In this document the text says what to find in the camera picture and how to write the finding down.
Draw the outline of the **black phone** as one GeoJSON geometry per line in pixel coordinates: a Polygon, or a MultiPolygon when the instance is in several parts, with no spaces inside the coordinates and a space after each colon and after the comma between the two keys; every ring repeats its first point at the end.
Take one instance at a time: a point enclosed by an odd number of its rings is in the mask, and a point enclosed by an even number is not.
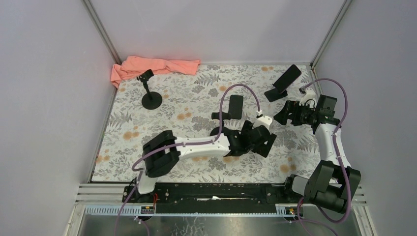
{"type": "Polygon", "coordinates": [[[275,134],[272,134],[265,142],[254,146],[252,152],[266,158],[273,146],[274,141],[276,140],[276,137],[277,136],[275,134]]]}
{"type": "Polygon", "coordinates": [[[243,111],[244,97],[241,95],[231,95],[229,101],[228,113],[231,119],[241,119],[243,111]]]}

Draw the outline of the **purple phone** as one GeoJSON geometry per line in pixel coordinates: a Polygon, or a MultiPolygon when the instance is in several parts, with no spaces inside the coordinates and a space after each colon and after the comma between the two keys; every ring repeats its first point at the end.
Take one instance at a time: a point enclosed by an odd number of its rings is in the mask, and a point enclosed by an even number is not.
{"type": "Polygon", "coordinates": [[[292,64],[274,83],[273,86],[278,93],[283,93],[299,76],[300,69],[292,64]]]}

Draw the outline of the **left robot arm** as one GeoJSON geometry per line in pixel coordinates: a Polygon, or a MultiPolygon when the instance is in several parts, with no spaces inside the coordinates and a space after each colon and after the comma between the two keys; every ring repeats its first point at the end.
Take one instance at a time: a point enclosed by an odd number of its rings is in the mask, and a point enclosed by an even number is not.
{"type": "Polygon", "coordinates": [[[150,200],[158,178],[185,159],[239,157],[249,152],[267,157],[277,137],[268,128],[247,120],[241,130],[226,129],[220,136],[181,138],[163,131],[143,146],[142,157],[133,164],[132,170],[139,172],[133,194],[140,202],[150,200]]]}

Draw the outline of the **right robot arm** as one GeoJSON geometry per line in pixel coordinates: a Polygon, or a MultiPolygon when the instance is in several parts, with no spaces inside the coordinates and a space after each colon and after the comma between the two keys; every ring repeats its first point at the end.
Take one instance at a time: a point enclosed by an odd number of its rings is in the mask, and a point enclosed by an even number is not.
{"type": "Polygon", "coordinates": [[[302,195],[308,203],[343,214],[361,173],[351,167],[344,154],[341,129],[337,127],[340,120],[334,117],[336,103],[336,98],[326,95],[320,95],[314,108],[300,101],[286,101],[274,119],[282,125],[290,121],[294,126],[311,126],[321,158],[310,178],[294,174],[286,178],[284,200],[293,203],[302,195]]]}

